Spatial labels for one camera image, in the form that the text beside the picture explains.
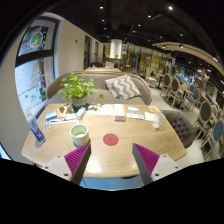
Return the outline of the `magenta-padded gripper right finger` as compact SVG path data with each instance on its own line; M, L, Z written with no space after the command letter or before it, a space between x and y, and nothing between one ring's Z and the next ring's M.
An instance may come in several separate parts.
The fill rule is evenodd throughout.
M138 144L133 144L132 153L145 185L181 170L167 154L158 155Z

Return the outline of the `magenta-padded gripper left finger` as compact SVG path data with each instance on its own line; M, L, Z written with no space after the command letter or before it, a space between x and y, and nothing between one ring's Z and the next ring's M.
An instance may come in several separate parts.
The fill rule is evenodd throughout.
M91 155L91 145L86 144L67 155L56 155L43 170L79 185Z

